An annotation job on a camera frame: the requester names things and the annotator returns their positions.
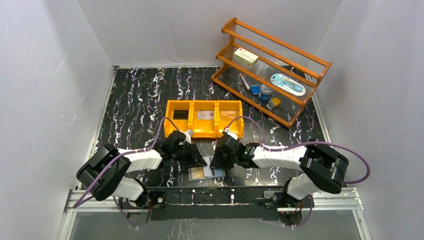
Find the marble tabletop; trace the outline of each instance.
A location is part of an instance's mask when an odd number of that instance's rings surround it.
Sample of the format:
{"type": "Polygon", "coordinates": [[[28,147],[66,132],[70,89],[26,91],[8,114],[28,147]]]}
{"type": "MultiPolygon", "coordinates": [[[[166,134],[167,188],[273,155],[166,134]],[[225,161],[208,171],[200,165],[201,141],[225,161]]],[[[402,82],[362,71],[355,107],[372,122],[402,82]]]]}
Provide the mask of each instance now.
{"type": "MultiPolygon", "coordinates": [[[[166,114],[168,100],[239,100],[211,81],[217,70],[217,67],[117,69],[96,148],[107,143],[123,149],[150,146],[159,121],[166,114]]],[[[240,77],[234,81],[242,86],[240,77]]],[[[245,102],[242,107],[243,115],[263,128],[266,145],[291,146],[311,138],[324,140],[312,101],[290,129],[245,102]]],[[[259,129],[245,121],[241,142],[260,139],[259,129]]],[[[212,141],[195,141],[202,156],[213,155],[212,141]]],[[[282,186],[300,173],[281,167],[245,169],[235,166],[225,171],[225,177],[190,182],[188,169],[172,162],[162,169],[132,172],[127,177],[138,178],[148,187],[282,186]]]]}

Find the wooden shelf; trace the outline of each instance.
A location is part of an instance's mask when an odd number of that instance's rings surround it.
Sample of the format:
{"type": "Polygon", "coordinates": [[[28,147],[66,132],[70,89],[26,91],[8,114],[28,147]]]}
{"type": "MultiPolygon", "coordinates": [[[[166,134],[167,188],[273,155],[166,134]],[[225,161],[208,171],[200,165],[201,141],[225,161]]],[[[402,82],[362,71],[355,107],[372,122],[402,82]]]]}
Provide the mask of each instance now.
{"type": "Polygon", "coordinates": [[[331,66],[331,62],[326,62],[312,54],[283,42],[265,32],[260,31],[235,17],[222,27],[221,31],[229,34],[229,41],[221,51],[216,54],[216,58],[223,62],[222,67],[212,76],[212,81],[235,94],[245,102],[263,111],[265,114],[276,119],[281,124],[290,127],[302,112],[306,103],[314,94],[322,78],[331,66]],[[258,61],[253,66],[239,62],[233,58],[234,52],[238,48],[257,55],[258,61]],[[274,109],[266,107],[265,102],[261,102],[257,96],[250,92],[243,91],[234,85],[238,77],[234,75],[234,70],[240,71],[249,77],[251,85],[263,84],[274,90],[273,97],[281,100],[281,105],[274,109]],[[227,77],[221,77],[225,71],[232,71],[227,77]],[[274,74],[282,74],[301,85],[305,93],[294,95],[290,92],[275,86],[271,82],[274,74]]]}

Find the blue can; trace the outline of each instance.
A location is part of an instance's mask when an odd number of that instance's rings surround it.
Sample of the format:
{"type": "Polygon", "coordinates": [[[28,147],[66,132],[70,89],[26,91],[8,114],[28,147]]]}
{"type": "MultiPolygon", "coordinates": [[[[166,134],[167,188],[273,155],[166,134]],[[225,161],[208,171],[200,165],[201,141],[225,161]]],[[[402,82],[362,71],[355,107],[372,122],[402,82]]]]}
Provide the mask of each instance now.
{"type": "Polygon", "coordinates": [[[268,102],[271,99],[273,91],[274,90],[272,88],[266,86],[265,84],[262,84],[262,86],[260,86],[259,100],[263,102],[268,102]]]}

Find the blue package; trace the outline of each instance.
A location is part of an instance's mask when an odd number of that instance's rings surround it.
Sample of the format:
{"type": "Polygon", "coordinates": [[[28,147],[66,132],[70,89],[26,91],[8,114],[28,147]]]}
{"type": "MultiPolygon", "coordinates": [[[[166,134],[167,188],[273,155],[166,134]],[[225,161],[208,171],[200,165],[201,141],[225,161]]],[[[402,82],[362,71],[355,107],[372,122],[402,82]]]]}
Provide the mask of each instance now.
{"type": "Polygon", "coordinates": [[[259,85],[251,85],[250,86],[250,92],[252,93],[252,95],[258,95],[260,92],[260,88],[259,85]]]}

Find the yellow tray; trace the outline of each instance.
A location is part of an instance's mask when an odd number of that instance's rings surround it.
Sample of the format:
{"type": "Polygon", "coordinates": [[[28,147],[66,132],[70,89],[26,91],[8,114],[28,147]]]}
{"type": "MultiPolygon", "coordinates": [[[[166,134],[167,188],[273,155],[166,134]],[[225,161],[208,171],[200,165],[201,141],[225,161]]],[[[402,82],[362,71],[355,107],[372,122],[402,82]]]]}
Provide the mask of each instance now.
{"type": "MultiPolygon", "coordinates": [[[[242,101],[168,100],[166,105],[166,116],[181,131],[193,130],[192,138],[220,138],[224,127],[232,119],[242,115],[242,101]]],[[[165,121],[163,128],[165,137],[175,130],[169,121],[165,121]]],[[[230,127],[230,131],[239,138],[243,137],[243,129],[242,118],[237,119],[230,127]]]]}

